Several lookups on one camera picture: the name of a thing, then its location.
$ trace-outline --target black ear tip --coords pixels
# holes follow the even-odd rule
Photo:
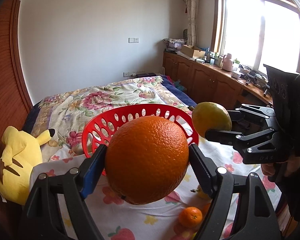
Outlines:
[[[54,130],[53,128],[50,128],[49,133],[50,133],[50,137],[53,137],[54,134],[56,133],[56,130]]]

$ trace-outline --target plush toy tag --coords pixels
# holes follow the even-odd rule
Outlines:
[[[1,198],[2,198],[2,202],[7,202],[7,200],[2,196],[2,194],[0,193],[0,196],[1,196]]]

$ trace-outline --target red plastic basket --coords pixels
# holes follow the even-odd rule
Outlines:
[[[84,128],[82,133],[82,148],[86,157],[88,154],[87,143],[92,138],[92,152],[98,148],[100,144],[108,145],[112,135],[124,123],[131,121],[137,117],[146,115],[162,116],[175,122],[181,127],[187,137],[188,144],[199,142],[198,133],[194,130],[191,117],[184,111],[174,106],[160,104],[141,104],[132,106],[123,106],[106,111],[93,118]],[[185,129],[179,123],[182,119],[188,123],[192,129],[191,134],[187,134]]]

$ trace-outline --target human hand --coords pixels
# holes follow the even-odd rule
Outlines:
[[[296,172],[300,168],[300,157],[291,155],[286,162],[288,164],[287,169],[284,173],[284,177],[289,177],[292,173]],[[261,164],[261,170],[265,176],[273,176],[275,173],[273,163]]]

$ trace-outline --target yellow plush toy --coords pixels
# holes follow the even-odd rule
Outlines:
[[[37,138],[8,126],[3,133],[5,149],[0,159],[0,193],[12,202],[24,205],[29,195],[32,168],[42,163],[40,145],[48,142],[55,130],[45,130]]]

